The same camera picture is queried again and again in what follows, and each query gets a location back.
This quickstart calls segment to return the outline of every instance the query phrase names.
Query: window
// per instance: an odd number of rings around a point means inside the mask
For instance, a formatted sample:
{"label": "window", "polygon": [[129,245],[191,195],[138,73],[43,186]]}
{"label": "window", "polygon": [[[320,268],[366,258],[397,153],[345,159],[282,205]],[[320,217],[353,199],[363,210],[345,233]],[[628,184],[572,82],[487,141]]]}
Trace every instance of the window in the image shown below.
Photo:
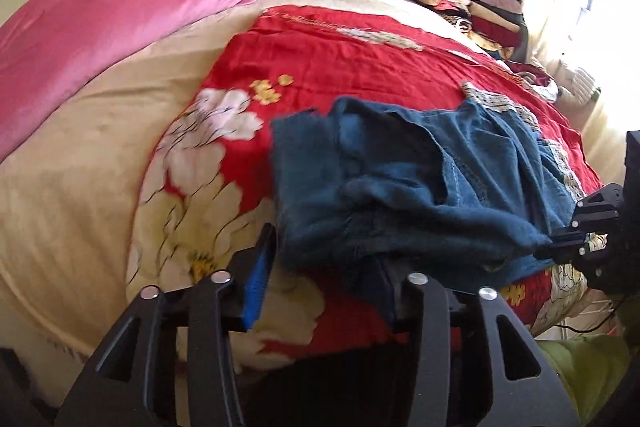
{"label": "window", "polygon": [[593,76],[620,109],[614,118],[628,120],[631,112],[640,114],[640,0],[577,1],[563,61]]}

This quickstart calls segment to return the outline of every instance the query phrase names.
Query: pile of folded clothes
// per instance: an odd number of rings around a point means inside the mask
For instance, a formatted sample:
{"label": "pile of folded clothes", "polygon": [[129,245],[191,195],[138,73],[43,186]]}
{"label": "pile of folded clothes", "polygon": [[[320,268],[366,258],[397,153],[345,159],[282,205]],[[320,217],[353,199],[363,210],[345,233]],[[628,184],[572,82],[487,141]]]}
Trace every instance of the pile of folded clothes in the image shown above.
{"label": "pile of folded clothes", "polygon": [[519,0],[416,0],[496,60],[508,60],[528,35]]}

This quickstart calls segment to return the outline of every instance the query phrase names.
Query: lace trim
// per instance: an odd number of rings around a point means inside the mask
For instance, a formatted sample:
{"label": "lace trim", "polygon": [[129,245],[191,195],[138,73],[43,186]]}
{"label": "lace trim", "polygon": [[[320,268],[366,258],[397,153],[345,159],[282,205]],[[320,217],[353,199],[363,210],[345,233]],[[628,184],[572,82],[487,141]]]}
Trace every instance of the lace trim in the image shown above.
{"label": "lace trim", "polygon": [[397,46],[402,49],[412,49],[418,52],[424,50],[424,46],[418,44],[411,40],[408,37],[403,37],[402,35],[398,35],[391,32],[382,32],[382,31],[374,31],[368,28],[349,28],[347,26],[342,26],[339,24],[334,24],[330,22],[324,21],[316,21],[313,19],[308,19],[306,17],[302,17],[300,15],[290,15],[284,12],[272,11],[270,15],[274,15],[277,17],[282,17],[283,19],[298,22],[302,24],[308,24],[311,26],[319,26],[321,28],[326,28],[328,30],[334,30],[338,33],[342,33],[343,35],[348,35],[350,37],[354,37],[355,39],[372,42],[372,44],[391,44],[392,46]]}
{"label": "lace trim", "polygon": [[478,89],[471,82],[463,82],[462,91],[469,100],[473,100],[476,103],[482,105],[487,109],[491,109],[496,112],[515,111],[522,120],[529,125],[534,131],[540,131],[540,125],[538,124],[538,118],[529,109],[513,102],[508,96],[500,94],[498,92],[485,91]]}
{"label": "lace trim", "polygon": [[566,151],[564,150],[560,142],[547,139],[545,139],[545,142],[549,146],[549,149],[551,149],[551,154],[553,154],[554,160],[556,161],[556,164],[558,164],[560,172],[562,172],[564,186],[572,195],[574,201],[581,200],[586,196],[586,194],[582,189],[582,185],[580,184],[578,176],[575,175],[575,172],[573,172],[571,170],[571,167],[569,166],[569,157]]}
{"label": "lace trim", "polygon": [[407,37],[403,37],[395,33],[374,32],[368,30],[359,30],[357,28],[338,28],[336,31],[338,33],[354,37],[361,41],[372,42],[372,44],[391,44],[392,46],[397,46],[398,48],[402,48],[404,50],[412,49],[416,50],[417,52],[421,52],[424,50],[424,46],[421,46],[417,42],[412,41]]}
{"label": "lace trim", "polygon": [[[515,111],[533,130],[540,131],[540,125],[538,124],[536,115],[519,103],[513,102],[508,96],[478,89],[471,82],[464,82],[462,84],[462,90],[468,99],[479,103],[487,109],[497,112],[507,110]],[[569,191],[574,201],[581,200],[585,197],[585,193],[578,176],[576,176],[575,172],[569,166],[569,157],[566,151],[560,142],[556,140],[545,139],[545,143],[549,146],[556,165],[558,165],[558,169],[560,169],[562,173],[562,183],[564,187]]]}

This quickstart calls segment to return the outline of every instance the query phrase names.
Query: yellow flower print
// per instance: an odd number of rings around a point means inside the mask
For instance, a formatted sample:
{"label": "yellow flower print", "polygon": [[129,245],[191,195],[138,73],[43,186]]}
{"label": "yellow flower print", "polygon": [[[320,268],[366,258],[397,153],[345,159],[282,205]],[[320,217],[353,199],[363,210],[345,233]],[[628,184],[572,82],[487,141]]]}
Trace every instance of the yellow flower print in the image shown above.
{"label": "yellow flower print", "polygon": [[254,80],[249,87],[254,88],[254,100],[260,102],[260,105],[269,105],[280,100],[280,93],[271,87],[268,80]]}
{"label": "yellow flower print", "polygon": [[512,284],[500,290],[500,295],[512,306],[519,306],[526,296],[527,290],[524,284]]}
{"label": "yellow flower print", "polygon": [[218,267],[218,263],[206,254],[194,254],[190,261],[190,274],[194,284],[204,279],[210,273],[215,272]]}
{"label": "yellow flower print", "polygon": [[289,86],[290,84],[293,84],[293,77],[290,74],[281,74],[278,77],[278,83],[281,86]]}

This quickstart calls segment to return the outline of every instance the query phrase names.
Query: pink blanket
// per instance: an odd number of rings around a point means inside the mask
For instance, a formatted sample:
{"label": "pink blanket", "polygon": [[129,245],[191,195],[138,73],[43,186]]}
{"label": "pink blanket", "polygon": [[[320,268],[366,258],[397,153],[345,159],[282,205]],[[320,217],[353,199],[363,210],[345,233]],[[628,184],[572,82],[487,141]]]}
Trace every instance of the pink blanket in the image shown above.
{"label": "pink blanket", "polygon": [[0,27],[0,161],[92,78],[203,17],[256,0],[30,0]]}

